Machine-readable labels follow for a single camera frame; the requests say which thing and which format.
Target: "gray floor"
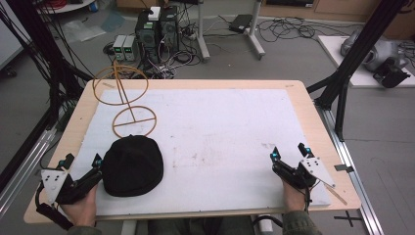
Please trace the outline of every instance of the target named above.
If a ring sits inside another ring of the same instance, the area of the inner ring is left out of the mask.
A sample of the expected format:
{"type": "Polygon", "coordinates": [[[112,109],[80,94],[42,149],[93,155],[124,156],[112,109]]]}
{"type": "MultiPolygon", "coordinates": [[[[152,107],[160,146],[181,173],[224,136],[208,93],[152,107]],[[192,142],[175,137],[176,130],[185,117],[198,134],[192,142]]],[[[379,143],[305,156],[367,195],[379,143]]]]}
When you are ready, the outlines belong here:
{"type": "MultiPolygon", "coordinates": [[[[63,14],[61,20],[65,23],[88,17],[85,24],[92,26],[101,25],[109,15],[108,11],[96,14],[77,11],[63,14]]],[[[210,18],[206,25],[218,20],[210,18]]],[[[86,67],[96,73],[110,65],[102,48],[117,34],[132,33],[134,26],[134,21],[124,21],[113,32],[91,41],[73,42],[70,46],[86,67]]],[[[218,23],[215,27],[224,26],[218,23]]],[[[342,30],[351,33],[353,29],[342,30]]],[[[175,79],[296,79],[308,86],[336,69],[322,47],[313,40],[299,38],[266,43],[259,38],[259,41],[266,52],[261,61],[244,36],[207,37],[211,60],[179,69],[175,79]]],[[[0,77],[1,170],[48,107],[48,86],[28,56],[18,56],[12,66],[18,72],[17,77],[3,74],[0,77]]],[[[318,97],[320,92],[312,93],[311,97],[318,97]]],[[[415,178],[412,157],[415,152],[415,112],[411,108],[414,100],[414,88],[348,90],[346,144],[385,234],[411,234],[415,230],[415,203],[412,200],[415,197],[412,183],[415,178]]],[[[55,224],[24,223],[24,211],[39,181],[35,172],[32,175],[0,220],[0,234],[65,234],[55,224]]],[[[349,213],[359,217],[358,211],[349,213]]],[[[356,220],[350,226],[347,220],[334,219],[334,216],[346,216],[345,211],[313,212],[311,216],[324,234],[366,233],[361,221],[356,220]]],[[[99,222],[98,226],[105,234],[118,234],[121,222],[99,222]]]]}

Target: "electronic device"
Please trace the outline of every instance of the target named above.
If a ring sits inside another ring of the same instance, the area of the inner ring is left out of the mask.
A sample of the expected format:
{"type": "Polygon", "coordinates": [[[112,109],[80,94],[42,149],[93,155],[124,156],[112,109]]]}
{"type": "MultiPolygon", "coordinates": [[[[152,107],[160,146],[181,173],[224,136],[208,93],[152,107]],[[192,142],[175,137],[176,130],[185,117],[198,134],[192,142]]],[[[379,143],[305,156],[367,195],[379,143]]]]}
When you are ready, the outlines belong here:
{"type": "Polygon", "coordinates": [[[164,41],[164,49],[167,48],[170,52],[179,51],[179,34],[176,6],[161,9],[160,24],[161,35],[164,41]]]}
{"type": "MultiPolygon", "coordinates": [[[[354,41],[360,34],[355,30],[341,46],[341,54],[345,56],[350,50],[354,41]]],[[[397,42],[385,38],[379,39],[370,52],[364,58],[362,65],[368,71],[374,73],[373,77],[385,88],[394,88],[410,75],[404,71],[409,64],[403,51],[399,50],[397,42]]]]}
{"type": "Polygon", "coordinates": [[[102,179],[102,159],[97,154],[92,162],[92,169],[77,180],[72,180],[63,168],[69,169],[74,160],[72,154],[68,154],[65,160],[59,161],[56,168],[41,170],[42,181],[36,190],[36,211],[50,218],[62,228],[69,230],[73,224],[63,216],[55,203],[60,205],[71,205],[83,199],[88,192],[102,179]],[[40,204],[40,193],[45,189],[48,204],[40,204]]]}
{"type": "Polygon", "coordinates": [[[316,179],[334,188],[336,186],[335,182],[320,158],[315,157],[311,149],[305,148],[302,143],[299,143],[299,150],[304,158],[299,162],[298,167],[294,168],[281,160],[281,155],[277,147],[275,147],[270,154],[272,170],[284,181],[297,189],[312,187],[316,179]]]}
{"type": "Polygon", "coordinates": [[[266,0],[267,5],[312,7],[314,0],[266,0]]]}
{"type": "Polygon", "coordinates": [[[161,7],[151,7],[150,8],[151,13],[149,14],[149,21],[152,21],[152,22],[158,21],[160,17],[160,10],[161,10],[161,7]]]}
{"type": "Polygon", "coordinates": [[[138,45],[135,36],[128,35],[122,45],[125,61],[135,61],[138,56],[138,45]]]}
{"type": "Polygon", "coordinates": [[[229,25],[229,30],[243,33],[250,25],[253,15],[238,15],[235,20],[229,25]]]}
{"type": "Polygon", "coordinates": [[[149,13],[141,12],[135,26],[135,35],[141,56],[158,63],[160,61],[158,50],[161,43],[160,22],[149,21],[149,13]]]}
{"type": "Polygon", "coordinates": [[[114,53],[115,53],[115,58],[118,61],[123,61],[125,60],[125,56],[124,56],[124,52],[122,51],[122,46],[124,45],[124,41],[125,38],[127,36],[125,35],[119,35],[116,37],[116,40],[113,44],[113,49],[114,49],[114,53]]]}

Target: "metal frame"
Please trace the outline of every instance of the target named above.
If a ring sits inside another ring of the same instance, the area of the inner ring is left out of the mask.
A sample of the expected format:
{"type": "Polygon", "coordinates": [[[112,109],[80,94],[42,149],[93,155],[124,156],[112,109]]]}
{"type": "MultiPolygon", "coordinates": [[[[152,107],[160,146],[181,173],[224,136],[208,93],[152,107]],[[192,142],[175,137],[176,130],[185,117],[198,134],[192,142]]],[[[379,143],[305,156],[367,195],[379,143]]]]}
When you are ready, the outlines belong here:
{"type": "Polygon", "coordinates": [[[62,96],[60,94],[60,86],[65,88],[65,93],[70,99],[78,99],[82,93],[83,88],[79,85],[76,77],[82,78],[83,80],[91,80],[92,76],[85,73],[82,70],[71,65],[63,56],[58,45],[55,42],[50,30],[46,27],[41,17],[37,13],[35,7],[29,0],[13,1],[6,0],[10,9],[15,13],[17,19],[23,25],[25,31],[32,39],[36,47],[38,57],[33,55],[33,50],[27,43],[22,39],[21,35],[15,29],[15,25],[10,23],[7,17],[0,14],[0,20],[5,26],[16,36],[18,41],[21,43],[25,51],[28,52],[30,58],[35,62],[40,70],[39,60],[44,60],[47,63],[47,71],[42,73],[42,76],[50,77],[49,82],[49,97],[50,97],[50,108],[42,120],[36,125],[26,141],[23,143],[19,151],[13,156],[5,170],[0,174],[0,191],[2,191],[9,180],[13,177],[13,174],[22,164],[24,158],[29,154],[30,148],[33,146],[34,141],[39,138],[42,134],[44,121],[47,120],[49,123],[47,129],[50,130],[54,123],[58,120],[59,108],[62,105],[62,96]]]}
{"type": "Polygon", "coordinates": [[[311,93],[326,86],[321,96],[315,100],[316,105],[323,110],[330,110],[333,102],[339,96],[335,131],[341,141],[344,141],[343,124],[345,120],[346,96],[351,76],[404,6],[404,3],[405,0],[381,1],[338,69],[329,77],[307,87],[308,93],[311,93]]]}
{"type": "Polygon", "coordinates": [[[4,216],[12,202],[20,194],[24,184],[27,182],[28,178],[31,176],[32,172],[37,167],[37,164],[39,163],[43,154],[49,148],[50,143],[55,138],[57,124],[58,123],[56,122],[50,130],[43,131],[41,136],[37,139],[37,141],[31,148],[29,154],[26,156],[24,162],[20,164],[20,167],[17,169],[16,173],[10,179],[5,189],[1,192],[0,219],[4,216]]]}
{"type": "Polygon", "coordinates": [[[348,175],[350,176],[354,189],[356,190],[356,193],[359,196],[360,201],[362,203],[362,206],[359,211],[363,217],[363,221],[365,223],[368,233],[373,235],[384,234],[379,219],[376,216],[375,211],[373,210],[369,197],[366,194],[362,181],[360,180],[359,174],[357,173],[357,170],[354,167],[354,163],[350,153],[348,152],[346,143],[339,138],[334,129],[336,119],[334,118],[333,113],[331,111],[325,111],[319,107],[316,107],[316,109],[319,115],[321,116],[323,123],[326,125],[326,129],[328,130],[330,137],[332,138],[333,144],[336,147],[336,150],[342,160],[342,163],[346,166],[351,166],[354,169],[354,171],[350,172],[348,175]]]}
{"type": "MultiPolygon", "coordinates": [[[[259,60],[262,59],[262,57],[265,55],[265,51],[263,50],[262,46],[260,45],[259,41],[257,40],[255,36],[255,29],[257,25],[257,19],[259,16],[259,10],[260,10],[261,3],[262,3],[262,0],[255,0],[254,11],[253,11],[253,22],[251,24],[251,28],[245,29],[248,39],[253,44],[256,52],[258,53],[259,60]]],[[[204,0],[199,0],[198,8],[199,8],[199,15],[198,15],[199,28],[198,28],[196,38],[198,39],[199,47],[201,48],[202,57],[205,62],[210,59],[210,54],[208,52],[208,47],[204,39],[204,0]]]]}

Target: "small black device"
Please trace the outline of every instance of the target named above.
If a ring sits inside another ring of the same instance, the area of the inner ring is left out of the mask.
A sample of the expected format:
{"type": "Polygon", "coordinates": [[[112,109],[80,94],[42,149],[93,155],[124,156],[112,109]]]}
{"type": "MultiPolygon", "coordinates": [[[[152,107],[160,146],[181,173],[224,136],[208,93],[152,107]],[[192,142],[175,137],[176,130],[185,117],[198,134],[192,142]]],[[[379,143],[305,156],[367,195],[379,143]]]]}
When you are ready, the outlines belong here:
{"type": "Polygon", "coordinates": [[[243,33],[250,25],[253,15],[238,15],[235,20],[229,25],[229,30],[243,33]]]}
{"type": "MultiPolygon", "coordinates": [[[[302,143],[299,144],[299,150],[304,157],[315,158],[309,148],[305,148],[302,143]]],[[[293,168],[281,160],[281,155],[277,147],[270,154],[272,161],[272,170],[278,174],[284,181],[297,189],[310,188],[315,184],[316,178],[311,175],[305,167],[299,163],[297,168],[293,168]]]]}
{"type": "Polygon", "coordinates": [[[92,162],[92,169],[77,180],[72,180],[70,174],[63,169],[69,169],[74,156],[68,154],[65,160],[59,161],[56,168],[42,169],[42,181],[36,190],[34,198],[36,211],[50,218],[62,228],[69,230],[73,224],[63,216],[55,202],[60,205],[71,205],[84,198],[88,192],[102,179],[102,159],[97,154],[92,162]],[[39,198],[42,190],[45,189],[48,196],[48,204],[40,204],[39,198]]]}
{"type": "Polygon", "coordinates": [[[402,71],[395,58],[387,58],[373,74],[373,78],[385,88],[394,88],[408,77],[410,75],[402,71]]]}

